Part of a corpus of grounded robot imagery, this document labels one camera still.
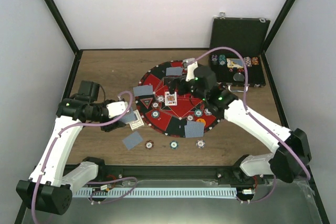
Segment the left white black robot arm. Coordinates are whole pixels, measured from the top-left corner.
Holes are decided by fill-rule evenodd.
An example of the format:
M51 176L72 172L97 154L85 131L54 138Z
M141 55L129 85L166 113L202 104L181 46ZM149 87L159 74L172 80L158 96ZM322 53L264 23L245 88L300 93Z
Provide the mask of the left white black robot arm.
M123 127L121 118L130 111L131 101L97 101L100 85L82 81L77 93L58 105L52 135L34 171L20 180L16 191L32 212L63 215L73 195L89 182L102 184L107 178L103 159L87 157L74 170L64 173L66 162L84 127L99 127L105 132Z

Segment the red brown chip stack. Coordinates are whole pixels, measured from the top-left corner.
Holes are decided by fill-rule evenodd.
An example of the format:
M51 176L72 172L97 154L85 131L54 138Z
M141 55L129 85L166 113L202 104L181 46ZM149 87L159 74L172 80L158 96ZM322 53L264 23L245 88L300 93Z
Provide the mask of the red brown chip stack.
M154 146L153 141L146 141L145 148L151 149L151 148L153 148L153 146Z

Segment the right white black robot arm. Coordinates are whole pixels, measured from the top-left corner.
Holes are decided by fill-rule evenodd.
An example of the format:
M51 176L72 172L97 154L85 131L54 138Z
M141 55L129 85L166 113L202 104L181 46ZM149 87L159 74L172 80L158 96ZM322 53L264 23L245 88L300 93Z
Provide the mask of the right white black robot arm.
M217 84L215 73L208 66L196 63L187 67L187 74L166 77L169 93L190 94L203 100L210 113L232 122L261 141L269 150L265 155L245 155L233 170L233 177L244 184L255 175L275 175L285 183L292 183L301 173L310 179L307 165L311 161L307 134L278 125L258 114L227 89Z

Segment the blue white chip stack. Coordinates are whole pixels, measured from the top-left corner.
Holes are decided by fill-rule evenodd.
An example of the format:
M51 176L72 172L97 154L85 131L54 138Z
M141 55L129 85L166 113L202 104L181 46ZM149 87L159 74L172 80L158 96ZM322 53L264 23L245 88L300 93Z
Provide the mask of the blue white chip stack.
M198 148L204 148L205 147L205 142L203 140L197 140L196 141L196 146Z

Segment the dealt card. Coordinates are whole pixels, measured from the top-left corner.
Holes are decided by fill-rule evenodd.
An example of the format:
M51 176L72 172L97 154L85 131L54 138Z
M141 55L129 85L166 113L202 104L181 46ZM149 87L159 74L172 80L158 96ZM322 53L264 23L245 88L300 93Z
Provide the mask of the dealt card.
M182 67L168 67L166 68L166 76L181 76L183 73Z
M133 88L133 94L135 97L140 97L144 95L152 95L153 86L152 85L136 86Z
M129 136L127 136L126 138L124 138L122 142L127 148L127 150L131 150L134 147L136 147L138 144L142 143L143 138L138 131L135 131Z
M186 138L198 138L204 136L204 123L196 121L187 121L184 126Z

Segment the playing card deck with box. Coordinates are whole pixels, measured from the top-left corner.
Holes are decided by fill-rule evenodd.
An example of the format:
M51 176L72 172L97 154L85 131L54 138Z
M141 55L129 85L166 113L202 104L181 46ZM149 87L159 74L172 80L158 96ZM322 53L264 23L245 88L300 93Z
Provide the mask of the playing card deck with box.
M129 124L133 121L136 121L137 120L137 117L135 116L134 113L129 113L129 114L125 114L123 117L121 117L119 119L119 122L122 122L124 124Z

